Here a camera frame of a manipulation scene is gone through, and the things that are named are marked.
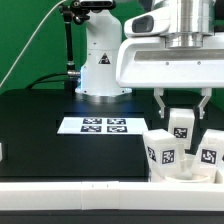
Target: white cube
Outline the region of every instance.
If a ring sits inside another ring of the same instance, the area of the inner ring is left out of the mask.
[[[183,144],[186,150],[191,148],[194,120],[191,109],[170,109],[168,132],[176,136],[177,143]]]
[[[143,140],[151,172],[161,177],[181,173],[175,136],[159,129],[143,132]]]
[[[215,178],[218,166],[223,165],[224,131],[208,129],[198,147],[192,173]]]

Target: camera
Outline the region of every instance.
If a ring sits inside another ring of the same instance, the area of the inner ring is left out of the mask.
[[[80,0],[80,6],[90,9],[112,9],[115,7],[113,0]]]

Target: green wall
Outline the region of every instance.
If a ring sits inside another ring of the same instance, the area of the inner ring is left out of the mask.
[[[7,0],[1,4],[0,13],[0,80],[29,40],[30,36],[59,0]],[[117,4],[111,13],[122,23],[143,13],[137,0]],[[85,62],[85,25],[73,25],[74,57],[77,69]],[[37,78],[66,70],[64,22],[56,9],[44,23],[33,42],[19,61],[0,93],[14,88],[24,88]],[[38,88],[63,88],[62,83],[44,84]],[[213,90],[213,102],[224,110],[224,90]]]

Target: white platform edge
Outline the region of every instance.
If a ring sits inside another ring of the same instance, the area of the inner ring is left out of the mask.
[[[2,161],[3,159],[3,155],[2,155],[2,143],[0,143],[0,162]]]
[[[224,186],[147,182],[0,183],[0,211],[87,209],[224,211]]]

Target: black table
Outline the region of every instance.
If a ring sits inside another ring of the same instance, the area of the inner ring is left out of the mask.
[[[193,108],[201,96],[166,91],[169,107]],[[209,103],[196,119],[190,153],[207,128],[224,130],[224,113]],[[64,116],[144,118],[149,129],[168,128],[152,91],[132,99],[96,104],[63,90],[11,90],[0,96],[1,182],[147,181],[148,164],[141,135],[58,135]],[[0,212],[0,223],[223,223],[223,212],[186,211],[21,211]]]

